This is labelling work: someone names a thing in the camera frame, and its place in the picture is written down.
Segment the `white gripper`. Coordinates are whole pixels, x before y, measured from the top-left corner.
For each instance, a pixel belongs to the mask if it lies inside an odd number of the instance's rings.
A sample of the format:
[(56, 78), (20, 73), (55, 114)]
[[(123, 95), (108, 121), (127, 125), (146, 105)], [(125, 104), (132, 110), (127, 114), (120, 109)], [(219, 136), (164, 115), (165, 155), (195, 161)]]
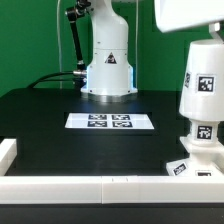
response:
[(154, 9), (161, 32), (212, 23), (210, 35), (224, 42), (224, 0), (154, 0)]

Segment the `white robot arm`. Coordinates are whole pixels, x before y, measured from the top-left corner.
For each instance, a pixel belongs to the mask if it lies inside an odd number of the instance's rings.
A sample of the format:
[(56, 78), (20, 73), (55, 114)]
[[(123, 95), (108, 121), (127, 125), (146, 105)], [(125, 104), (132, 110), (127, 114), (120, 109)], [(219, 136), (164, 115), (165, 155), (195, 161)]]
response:
[[(82, 93), (98, 96), (135, 94), (128, 55), (128, 24), (112, 0), (89, 0), (93, 58)], [(224, 0), (154, 0), (156, 25), (162, 32), (224, 21)]]

